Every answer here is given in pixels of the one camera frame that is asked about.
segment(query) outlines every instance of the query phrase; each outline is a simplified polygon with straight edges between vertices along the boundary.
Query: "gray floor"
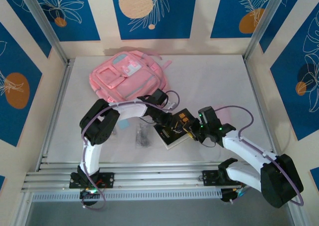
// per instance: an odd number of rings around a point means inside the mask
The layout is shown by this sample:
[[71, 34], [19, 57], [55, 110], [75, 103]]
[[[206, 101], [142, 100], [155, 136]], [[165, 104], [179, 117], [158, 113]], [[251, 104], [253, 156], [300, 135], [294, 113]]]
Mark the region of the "gray floor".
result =
[[111, 201], [102, 212], [80, 202], [33, 203], [27, 226], [287, 226], [286, 207], [275, 209], [250, 190], [233, 205], [221, 200]]

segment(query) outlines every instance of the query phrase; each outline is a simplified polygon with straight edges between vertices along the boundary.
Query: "backpack strap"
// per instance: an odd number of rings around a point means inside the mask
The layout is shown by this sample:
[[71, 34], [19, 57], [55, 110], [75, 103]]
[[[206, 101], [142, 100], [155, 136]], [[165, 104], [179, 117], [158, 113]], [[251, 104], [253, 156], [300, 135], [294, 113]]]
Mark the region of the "backpack strap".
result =
[[[144, 59], [147, 63], [147, 65], [153, 65], [154, 60], [153, 58], [150, 57], [150, 55], [156, 56], [157, 58], [159, 58], [160, 60], [162, 60], [162, 57], [160, 55], [158, 55], [156, 52], [151, 51], [151, 52], [140, 52], [138, 50], [133, 50], [130, 51], [131, 54], [137, 55], [139, 56], [141, 59]], [[171, 60], [168, 60], [167, 62], [165, 62], [165, 64], [162, 66], [162, 69], [166, 69], [170, 64], [172, 64]]]
[[165, 62], [165, 64], [162, 66], [162, 69], [165, 70], [170, 64], [172, 64], [171, 60], [168, 60], [167, 62]]

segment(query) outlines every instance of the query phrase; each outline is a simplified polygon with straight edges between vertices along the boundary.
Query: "orange circle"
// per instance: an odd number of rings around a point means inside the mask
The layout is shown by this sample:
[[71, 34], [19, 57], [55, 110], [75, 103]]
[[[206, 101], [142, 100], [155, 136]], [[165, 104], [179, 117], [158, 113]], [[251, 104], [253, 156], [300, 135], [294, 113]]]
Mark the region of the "orange circle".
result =
[[299, 94], [300, 96], [303, 96], [307, 91], [307, 86], [306, 83], [300, 81], [297, 83], [296, 85], [296, 92], [297, 94]]
[[[7, 102], [15, 109], [23, 109], [30, 96], [30, 86], [27, 78], [20, 73], [11, 73], [8, 75], [4, 82], [8, 90], [5, 91], [5, 97]], [[21, 85], [21, 87], [16, 90], [14, 86]]]
[[55, 24], [57, 24], [59, 27], [65, 27], [66, 26], [66, 20], [60, 17], [57, 17], [54, 19]]
[[256, 9], [246, 14], [239, 23], [240, 32], [244, 34], [253, 33], [264, 11], [265, 9]]

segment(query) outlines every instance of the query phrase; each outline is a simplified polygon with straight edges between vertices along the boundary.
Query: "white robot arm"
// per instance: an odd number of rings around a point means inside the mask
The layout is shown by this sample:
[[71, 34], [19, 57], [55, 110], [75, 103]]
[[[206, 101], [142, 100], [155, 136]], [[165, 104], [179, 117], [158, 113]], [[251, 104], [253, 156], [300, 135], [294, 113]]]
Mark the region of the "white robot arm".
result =
[[[276, 208], [281, 207], [297, 193], [303, 191], [302, 182], [289, 156], [277, 156], [268, 152], [240, 136], [233, 126], [222, 125], [212, 107], [205, 107], [198, 111], [200, 122], [193, 116], [185, 121], [178, 117], [178, 113], [172, 115], [155, 106], [162, 105], [166, 98], [167, 96], [162, 91], [157, 90], [152, 96], [141, 97], [133, 102], [108, 104], [103, 99], [98, 100], [81, 120], [82, 135], [85, 137], [85, 153], [78, 167], [78, 173], [73, 173], [71, 178], [81, 179], [82, 184], [85, 182], [87, 186], [90, 186], [86, 177], [95, 177], [97, 180], [102, 144], [109, 138], [116, 122], [150, 115], [156, 123], [172, 128], [179, 127], [179, 130], [185, 130], [194, 140], [201, 143], [206, 138], [210, 138], [212, 142], [236, 153], [249, 164], [243, 164], [235, 159], [223, 162], [218, 170], [223, 182], [237, 181], [251, 186], [260, 191], [264, 198]], [[101, 114], [104, 118], [100, 121], [96, 115], [103, 109], [109, 110]], [[284, 173], [287, 173], [293, 183], [283, 176], [276, 165], [284, 169]]]

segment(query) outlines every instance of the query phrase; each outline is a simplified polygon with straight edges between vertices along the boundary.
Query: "metal extrusion bar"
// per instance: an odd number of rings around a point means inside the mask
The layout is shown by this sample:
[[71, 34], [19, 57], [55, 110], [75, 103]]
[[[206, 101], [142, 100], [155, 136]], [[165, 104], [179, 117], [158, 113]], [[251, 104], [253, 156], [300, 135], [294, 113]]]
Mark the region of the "metal extrusion bar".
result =
[[26, 223], [31, 202], [33, 199], [33, 193], [20, 193], [19, 194], [19, 206], [16, 207], [14, 215], [12, 217], [10, 226], [23, 226]]
[[268, 118], [267, 113], [265, 111], [265, 109], [267, 109], [267, 108], [266, 108], [265, 102], [263, 100], [263, 97], [262, 97], [262, 94], [261, 94], [261, 90], [260, 90], [260, 88], [258, 86], [257, 80], [254, 77], [254, 73], [252, 72], [251, 67], [249, 66], [249, 64], [248, 64], [248, 62], [246, 60], [245, 60], [245, 65], [246, 65], [248, 77], [249, 77], [249, 80], [250, 80], [250, 84], [252, 86], [253, 93], [254, 93], [254, 96], [256, 98], [258, 110], [259, 110], [259, 112], [260, 112], [260, 114], [262, 116], [262, 119], [263, 119], [262, 120], [263, 125], [266, 128], [266, 131], [267, 131], [267, 134], [268, 134], [268, 138], [271, 141], [271, 146], [272, 146], [274, 152], [276, 154], [280, 155], [282, 152], [281, 152], [281, 149], [279, 147], [279, 143], [278, 143], [278, 139], [276, 137], [276, 134], [272, 130], [272, 128], [270, 127], [270, 125], [268, 123], [268, 122], [270, 122], [270, 119]]
[[56, 36], [52, 26], [50, 25], [48, 19], [46, 18], [42, 8], [40, 7], [37, 0], [23, 0], [26, 6], [29, 8], [34, 19], [38, 23], [45, 37], [48, 39], [52, 47], [56, 50], [61, 60], [67, 64], [67, 56], [60, 45], [60, 41]]
[[40, 152], [37, 164], [36, 164], [36, 168], [35, 168], [36, 171], [38, 171], [40, 168], [41, 162], [43, 161], [43, 156], [48, 153], [49, 144], [50, 144], [50, 141], [51, 141], [52, 136], [53, 136], [53, 132], [54, 132], [57, 118], [58, 118], [58, 115], [59, 115], [59, 112], [60, 112], [60, 109], [62, 106], [64, 94], [65, 94], [66, 87], [68, 84], [68, 80], [70, 79], [70, 76], [71, 76], [73, 64], [74, 64], [74, 60], [70, 60], [68, 66], [64, 70], [63, 77], [62, 77], [61, 84], [60, 84], [60, 88], [59, 88], [59, 91], [58, 91], [57, 96], [56, 96], [53, 112], [52, 112], [52, 115], [50, 117], [50, 124], [48, 126], [47, 133], [45, 135], [45, 138], [44, 138], [44, 141], [42, 144], [42, 148], [41, 148], [41, 152]]
[[255, 47], [259, 43], [261, 37], [265, 33], [265, 31], [266, 31], [271, 19], [273, 18], [277, 8], [281, 4], [281, 1], [282, 0], [269, 0], [269, 3], [266, 7], [266, 10], [265, 10], [264, 14], [262, 15], [253, 35], [251, 37], [251, 40], [248, 44], [247, 49], [245, 50], [245, 53], [243, 55], [244, 60], [247, 60], [251, 56]]
[[[112, 190], [172, 190], [203, 189], [199, 179], [203, 170], [217, 170], [218, 163], [163, 163], [163, 164], [101, 164], [100, 172], [113, 172]], [[68, 191], [70, 174], [76, 171], [77, 164], [42, 164], [39, 172], [27, 173], [23, 192]], [[209, 187], [233, 188], [234, 186]]]

